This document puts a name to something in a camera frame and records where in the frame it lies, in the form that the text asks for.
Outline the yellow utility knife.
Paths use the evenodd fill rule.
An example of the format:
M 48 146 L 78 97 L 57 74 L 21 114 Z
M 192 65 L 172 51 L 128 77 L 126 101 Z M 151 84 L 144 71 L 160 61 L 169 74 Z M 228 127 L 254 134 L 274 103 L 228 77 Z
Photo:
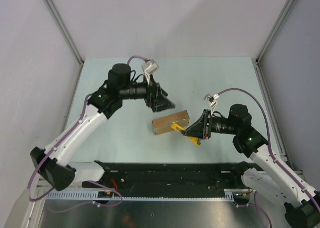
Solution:
M 201 145 L 202 142 L 201 142 L 201 140 L 199 138 L 187 135 L 186 129 L 183 128 L 182 126 L 178 125 L 177 123 L 173 123 L 171 125 L 171 128 L 173 130 L 179 132 L 183 136 L 187 137 L 188 139 L 190 139 L 194 143 L 195 146 L 200 146 Z

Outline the brown cardboard express box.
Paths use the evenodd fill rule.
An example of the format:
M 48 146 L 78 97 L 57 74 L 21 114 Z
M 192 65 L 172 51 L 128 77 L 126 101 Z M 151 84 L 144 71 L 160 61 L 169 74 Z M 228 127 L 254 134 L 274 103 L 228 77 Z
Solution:
M 152 127 L 155 135 L 161 135 L 173 131 L 172 125 L 177 124 L 181 127 L 187 127 L 190 122 L 190 116 L 187 110 L 183 110 L 171 115 L 152 120 Z

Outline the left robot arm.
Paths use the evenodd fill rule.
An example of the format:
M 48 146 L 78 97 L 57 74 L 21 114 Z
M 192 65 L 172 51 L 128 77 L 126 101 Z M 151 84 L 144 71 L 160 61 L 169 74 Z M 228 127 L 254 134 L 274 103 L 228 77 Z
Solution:
M 138 82 L 131 79 L 129 64 L 113 65 L 103 85 L 86 96 L 77 120 L 44 149 L 35 147 L 31 151 L 36 173 L 57 191 L 74 182 L 93 181 L 98 187 L 108 186 L 111 176 L 98 162 L 71 164 L 70 160 L 81 144 L 123 106 L 124 100 L 143 99 L 153 112 L 175 108 L 167 92 L 154 80 L 153 73 L 158 68 L 154 60 L 147 60 L 142 65 L 143 81 Z

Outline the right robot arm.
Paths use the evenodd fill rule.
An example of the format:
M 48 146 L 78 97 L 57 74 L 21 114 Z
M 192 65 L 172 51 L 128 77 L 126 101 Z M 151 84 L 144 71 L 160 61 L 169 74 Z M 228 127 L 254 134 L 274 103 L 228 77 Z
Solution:
M 234 104 L 229 115 L 216 117 L 205 109 L 193 125 L 182 131 L 184 136 L 210 139 L 212 133 L 233 135 L 237 152 L 244 154 L 264 172 L 261 175 L 247 162 L 233 168 L 230 176 L 235 188 L 247 186 L 272 203 L 285 207 L 285 219 L 291 227 L 316 227 L 320 223 L 320 193 L 297 175 L 270 148 L 270 142 L 253 126 L 247 106 Z

